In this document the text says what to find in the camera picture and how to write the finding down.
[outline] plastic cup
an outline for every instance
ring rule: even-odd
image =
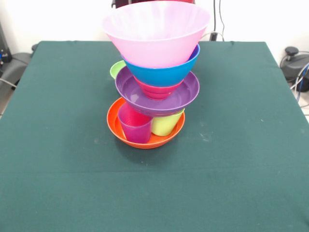
[[[126,63],[124,60],[121,60],[117,63],[115,63],[110,70],[110,74],[112,76],[112,78],[116,79],[117,74],[119,73],[119,71],[126,66]]]
[[[173,131],[183,112],[184,109],[167,117],[154,117],[151,129],[152,133],[157,136],[168,136]]]
[[[135,111],[125,103],[118,111],[118,118],[128,141],[146,144],[150,140],[152,117]]]

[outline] blue bowl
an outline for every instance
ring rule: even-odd
[[[168,87],[180,83],[191,71],[200,52],[197,45],[186,63],[163,69],[144,68],[124,61],[132,74],[141,82],[155,87]]]

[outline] orange bowl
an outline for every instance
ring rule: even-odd
[[[119,108],[125,103],[126,101],[123,98],[117,99],[109,108],[107,112],[107,125],[110,128],[111,132],[122,142],[128,144],[129,146],[140,148],[140,149],[152,149],[159,146],[162,146],[172,140],[183,128],[184,121],[185,121],[185,114],[183,113],[180,117],[179,121],[177,122],[176,126],[174,127],[173,131],[164,137],[156,136],[151,134],[150,140],[146,144],[137,144],[129,142],[125,136],[124,132],[121,128],[120,121],[118,119],[118,110]]]

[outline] pink bowl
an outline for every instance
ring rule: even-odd
[[[209,20],[195,4],[146,1],[114,10],[103,20],[103,30],[128,62],[167,68],[187,62]]]
[[[188,3],[193,3],[194,0],[172,0],[172,1],[185,1],[185,2],[188,2]]]
[[[150,99],[152,100],[164,100],[166,99],[170,94],[172,94],[183,82],[183,80],[174,85],[174,86],[169,86],[169,87],[155,87],[155,86],[150,86],[147,85],[141,81],[139,81],[136,77],[134,77],[135,81],[137,84],[140,86],[141,90],[143,93]]]

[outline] cup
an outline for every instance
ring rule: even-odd
[[[146,144],[150,140],[152,117],[143,115],[124,103],[118,111],[118,118],[128,141]]]
[[[178,113],[175,113],[174,115],[166,117],[154,117],[151,129],[152,133],[157,136],[168,136],[174,129],[183,112],[184,109]]]

